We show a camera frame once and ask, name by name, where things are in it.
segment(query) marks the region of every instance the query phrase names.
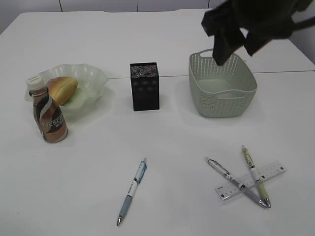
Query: blue pen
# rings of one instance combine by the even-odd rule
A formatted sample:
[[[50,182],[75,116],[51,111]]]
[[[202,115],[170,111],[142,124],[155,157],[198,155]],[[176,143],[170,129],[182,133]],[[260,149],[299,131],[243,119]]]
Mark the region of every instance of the blue pen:
[[[117,219],[117,226],[120,225],[120,223],[123,221],[124,217],[126,216],[129,206],[131,204],[132,198],[134,196],[134,193],[136,192],[137,186],[141,182],[146,169],[147,169],[147,158],[144,158],[143,161],[140,162],[140,166],[128,190],[122,209],[119,212],[119,216]]]

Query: ballpoint pen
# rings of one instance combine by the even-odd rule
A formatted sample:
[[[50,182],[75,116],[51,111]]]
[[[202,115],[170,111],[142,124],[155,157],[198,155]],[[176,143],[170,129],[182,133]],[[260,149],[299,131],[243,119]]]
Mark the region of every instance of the ballpoint pen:
[[[117,226],[120,225],[122,220],[127,214],[127,211],[129,209],[129,206],[131,204],[132,198],[134,196],[134,193],[137,189],[138,184],[141,182],[142,177],[147,169],[147,158],[144,158],[143,161],[140,162],[139,168],[137,170],[137,173],[131,183],[131,186],[128,190],[127,196],[125,198],[124,204],[119,212],[118,219],[117,219]]]
[[[257,170],[256,170],[256,167],[252,161],[252,158],[247,150],[247,148],[242,145],[242,151],[244,153],[244,157],[245,157],[245,160],[247,162],[247,165],[250,169],[250,172],[251,172],[251,175],[252,175],[252,178],[256,181],[257,183],[257,191],[259,193],[259,196],[261,197],[261,199],[267,204],[267,206],[269,208],[271,208],[271,204],[270,204],[270,200],[269,200],[269,197],[268,197],[268,194],[265,190],[265,186],[263,184],[263,182],[261,181],[261,178],[259,177],[258,173],[257,173]]]
[[[234,185],[236,185],[248,198],[250,198],[253,202],[258,204],[262,208],[268,208],[268,206],[256,195],[254,194],[249,188],[247,188],[244,184],[242,184],[240,181],[238,181],[236,178],[234,178],[229,171],[227,171],[222,165],[220,165],[217,161],[212,160],[210,158],[205,158],[207,163],[215,169],[217,172],[219,172],[221,175],[223,175],[228,181],[232,182]]]

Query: white table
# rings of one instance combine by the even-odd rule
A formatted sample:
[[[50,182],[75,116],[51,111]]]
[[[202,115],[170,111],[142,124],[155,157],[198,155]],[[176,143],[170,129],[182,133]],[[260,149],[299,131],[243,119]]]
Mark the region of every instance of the white table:
[[[24,13],[0,35],[0,73],[10,67],[6,77],[28,77],[88,63],[121,78],[130,76],[130,63],[154,61],[160,76],[188,75],[189,56],[213,47],[201,26],[206,10]],[[253,58],[244,48],[237,54],[254,73],[315,69],[289,40],[273,41]]]
[[[159,111],[134,112],[129,79],[77,120],[68,137],[47,144],[23,101],[24,78],[0,87],[0,231],[5,236],[242,235],[315,232],[315,72],[256,74],[258,92],[237,118],[201,117],[187,77],[161,78]],[[233,174],[248,173],[245,144],[257,166],[288,169],[265,184],[272,208],[244,196],[223,204],[225,183],[208,155]],[[122,226],[117,215],[143,157],[148,169]]]

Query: white wall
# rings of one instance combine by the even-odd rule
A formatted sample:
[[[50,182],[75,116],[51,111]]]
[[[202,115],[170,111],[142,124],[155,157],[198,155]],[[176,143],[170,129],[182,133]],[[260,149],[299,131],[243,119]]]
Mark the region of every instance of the white wall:
[[[58,0],[0,0],[0,33],[23,12],[61,11]]]
[[[225,0],[60,0],[63,11],[173,11],[213,8]],[[61,11],[59,0],[0,0],[0,34],[23,12]]]
[[[294,21],[299,22],[315,16],[315,1],[311,3],[305,12],[296,13]],[[315,63],[315,27],[297,31],[291,37],[291,41]]]

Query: black mesh pen holder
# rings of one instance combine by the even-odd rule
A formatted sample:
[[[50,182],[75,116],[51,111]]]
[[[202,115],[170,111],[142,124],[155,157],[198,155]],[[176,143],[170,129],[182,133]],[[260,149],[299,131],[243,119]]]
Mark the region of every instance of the black mesh pen holder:
[[[130,64],[133,110],[159,109],[158,66],[155,62]]]

